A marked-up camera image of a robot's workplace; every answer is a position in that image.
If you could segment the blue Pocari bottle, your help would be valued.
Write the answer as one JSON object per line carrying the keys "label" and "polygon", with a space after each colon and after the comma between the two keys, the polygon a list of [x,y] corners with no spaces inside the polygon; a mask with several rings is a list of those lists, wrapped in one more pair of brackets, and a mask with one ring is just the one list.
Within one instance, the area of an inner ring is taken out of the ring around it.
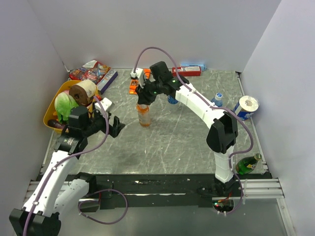
{"label": "blue Pocari bottle", "polygon": [[214,103],[217,107],[222,107],[223,105],[222,98],[216,98],[216,95],[212,98],[211,102]]}
{"label": "blue Pocari bottle", "polygon": [[178,101],[170,95],[167,97],[167,101],[169,104],[172,104],[172,105],[175,105],[178,103]]}

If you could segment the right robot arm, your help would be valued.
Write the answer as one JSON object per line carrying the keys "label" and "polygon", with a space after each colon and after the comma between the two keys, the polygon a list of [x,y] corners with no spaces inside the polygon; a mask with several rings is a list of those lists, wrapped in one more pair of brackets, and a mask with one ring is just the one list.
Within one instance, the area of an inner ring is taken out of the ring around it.
{"label": "right robot arm", "polygon": [[216,192],[226,196],[232,191],[233,172],[229,155],[234,150],[238,136],[237,120],[230,113],[214,105],[203,95],[197,96],[196,89],[183,76],[173,76],[163,61],[150,67],[153,81],[145,78],[143,69],[133,69],[132,79],[138,80],[136,92],[138,104],[151,105],[159,94],[169,95],[193,111],[209,128],[206,143],[215,154]]}

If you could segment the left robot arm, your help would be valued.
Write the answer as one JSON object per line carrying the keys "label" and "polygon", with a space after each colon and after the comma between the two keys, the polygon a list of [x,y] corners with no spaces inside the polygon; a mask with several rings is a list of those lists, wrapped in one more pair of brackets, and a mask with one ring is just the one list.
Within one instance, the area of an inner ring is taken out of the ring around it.
{"label": "left robot arm", "polygon": [[21,209],[13,209],[9,221],[18,236],[56,236],[62,219],[82,197],[97,193],[96,177],[87,173],[75,176],[70,186],[61,191],[64,181],[80,156],[86,153],[88,137],[102,131],[117,137],[125,127],[118,117],[113,125],[109,113],[97,108],[89,113],[84,106],[71,110],[68,125],[56,141],[55,151],[37,188]]}

